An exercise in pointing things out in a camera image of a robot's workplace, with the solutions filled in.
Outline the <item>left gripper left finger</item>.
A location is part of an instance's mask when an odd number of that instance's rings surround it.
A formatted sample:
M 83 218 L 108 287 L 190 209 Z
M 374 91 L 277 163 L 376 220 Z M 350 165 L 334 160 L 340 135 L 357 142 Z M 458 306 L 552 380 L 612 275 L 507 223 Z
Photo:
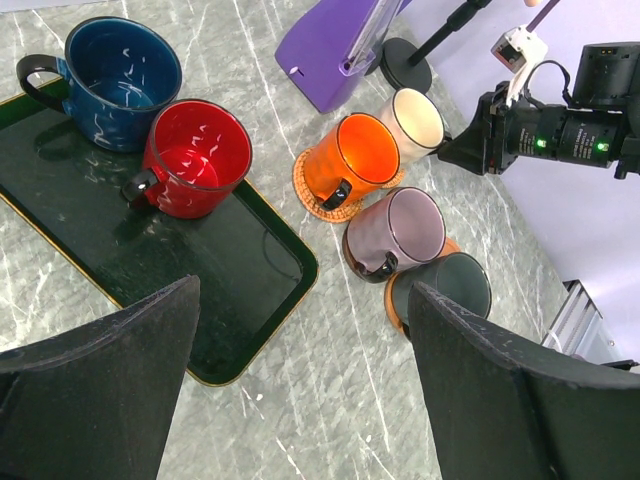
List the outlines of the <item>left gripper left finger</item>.
M 1 354 L 4 479 L 154 479 L 200 314 L 186 276 Z

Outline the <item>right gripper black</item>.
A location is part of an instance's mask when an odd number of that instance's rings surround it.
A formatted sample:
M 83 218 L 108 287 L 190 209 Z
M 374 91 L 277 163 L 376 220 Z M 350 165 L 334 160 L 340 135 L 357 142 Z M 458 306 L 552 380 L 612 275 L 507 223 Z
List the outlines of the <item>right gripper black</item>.
M 480 97 L 478 119 L 455 138 L 445 135 L 435 150 L 439 160 L 476 175 L 500 175 L 520 156 L 541 156 L 538 130 L 543 111 L 526 100 L 508 107 L 508 86 L 501 81 Z

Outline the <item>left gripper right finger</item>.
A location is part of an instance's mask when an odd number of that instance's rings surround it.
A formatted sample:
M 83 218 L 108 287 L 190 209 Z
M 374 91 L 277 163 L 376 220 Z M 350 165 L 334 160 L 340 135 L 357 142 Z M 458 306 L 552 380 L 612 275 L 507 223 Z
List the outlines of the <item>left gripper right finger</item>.
M 635 479 L 639 377 L 558 353 L 435 289 L 410 336 L 446 479 Z

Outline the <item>cream mug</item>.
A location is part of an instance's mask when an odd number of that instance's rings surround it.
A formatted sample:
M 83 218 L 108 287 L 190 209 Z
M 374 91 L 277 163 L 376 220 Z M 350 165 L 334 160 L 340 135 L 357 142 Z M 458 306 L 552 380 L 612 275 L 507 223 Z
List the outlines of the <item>cream mug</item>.
M 391 132 L 402 166 L 433 153 L 445 140 L 445 124 L 438 108 L 417 90 L 397 90 L 376 117 Z

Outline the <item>lilac mug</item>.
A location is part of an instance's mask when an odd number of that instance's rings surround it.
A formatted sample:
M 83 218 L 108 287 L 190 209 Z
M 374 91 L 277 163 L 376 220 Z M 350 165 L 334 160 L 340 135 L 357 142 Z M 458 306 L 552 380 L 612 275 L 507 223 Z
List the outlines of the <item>lilac mug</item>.
M 382 280 L 437 258 L 446 241 L 446 226 L 428 193 L 403 187 L 358 213 L 344 234 L 366 275 Z

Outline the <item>dark wood coaster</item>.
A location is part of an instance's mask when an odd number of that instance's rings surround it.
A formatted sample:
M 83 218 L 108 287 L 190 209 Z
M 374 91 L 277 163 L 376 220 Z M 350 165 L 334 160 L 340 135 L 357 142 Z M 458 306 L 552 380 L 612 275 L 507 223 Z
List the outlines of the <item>dark wood coaster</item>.
M 362 280 L 369 282 L 369 283 L 381 283 L 381 282 L 385 282 L 388 279 L 391 278 L 391 274 L 389 274 L 387 277 L 384 277 L 382 280 L 380 279 L 372 279 L 371 276 L 367 276 L 366 275 L 366 271 L 361 268 L 359 266 L 359 264 L 355 261 L 353 255 L 351 254 L 348 244 L 347 244 L 347 235 L 343 234 L 342 236 L 342 240 L 341 240 L 341 246 L 342 246 L 342 251 L 343 251 L 343 255 L 346 259 L 346 262 L 349 266 L 349 268 L 353 271 L 353 273 L 358 276 L 359 278 L 361 278 Z M 452 253 L 457 253 L 460 252 L 461 249 L 459 247 L 459 245 L 452 239 L 447 237 L 444 247 L 442 249 L 442 251 L 440 252 L 440 254 L 438 255 L 439 258 L 441 257 L 445 257 L 448 256 Z

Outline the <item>orange mug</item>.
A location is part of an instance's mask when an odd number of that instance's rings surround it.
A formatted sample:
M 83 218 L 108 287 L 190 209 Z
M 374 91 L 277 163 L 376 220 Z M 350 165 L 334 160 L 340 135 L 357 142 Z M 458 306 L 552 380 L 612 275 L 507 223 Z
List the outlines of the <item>orange mug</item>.
M 375 116 L 345 116 L 311 149 L 303 177 L 324 211 L 334 211 L 381 188 L 400 169 L 400 153 L 390 130 Z

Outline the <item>dark green mug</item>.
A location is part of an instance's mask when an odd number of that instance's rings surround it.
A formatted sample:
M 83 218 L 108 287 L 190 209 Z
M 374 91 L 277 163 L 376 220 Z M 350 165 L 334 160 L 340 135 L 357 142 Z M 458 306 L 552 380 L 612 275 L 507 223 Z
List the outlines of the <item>dark green mug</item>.
M 466 253 L 452 253 L 400 272 L 391 279 L 397 315 L 409 325 L 408 297 L 414 282 L 422 282 L 478 316 L 487 318 L 492 305 L 489 279 L 481 264 Z

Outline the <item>light wood coaster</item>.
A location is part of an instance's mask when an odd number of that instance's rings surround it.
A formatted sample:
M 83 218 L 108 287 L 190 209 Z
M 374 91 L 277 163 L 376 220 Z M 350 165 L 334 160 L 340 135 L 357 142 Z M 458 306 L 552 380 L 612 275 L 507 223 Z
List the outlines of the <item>light wood coaster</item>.
M 393 282 L 389 280 L 384 290 L 384 308 L 388 320 L 402 335 L 407 336 L 408 330 L 396 313 L 392 299 Z

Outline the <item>woven rattan coaster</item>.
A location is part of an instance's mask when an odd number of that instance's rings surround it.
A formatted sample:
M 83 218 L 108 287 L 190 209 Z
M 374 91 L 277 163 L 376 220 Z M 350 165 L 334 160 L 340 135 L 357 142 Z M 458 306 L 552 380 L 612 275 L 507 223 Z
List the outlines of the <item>woven rattan coaster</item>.
M 361 211 L 367 195 L 396 186 L 403 178 L 395 147 L 356 148 L 318 145 L 294 162 L 293 186 L 315 217 L 343 223 Z

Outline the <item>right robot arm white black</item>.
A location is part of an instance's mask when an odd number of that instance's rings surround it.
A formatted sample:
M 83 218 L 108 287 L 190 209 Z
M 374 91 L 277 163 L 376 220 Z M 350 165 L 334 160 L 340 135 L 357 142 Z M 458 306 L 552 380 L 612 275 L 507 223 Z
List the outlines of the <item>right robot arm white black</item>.
M 439 160 L 476 175 L 500 175 L 520 156 L 639 170 L 639 45 L 584 46 L 576 76 L 566 75 L 562 104 L 546 104 L 523 89 L 508 97 L 499 83 L 478 100 L 469 126 L 437 151 Z

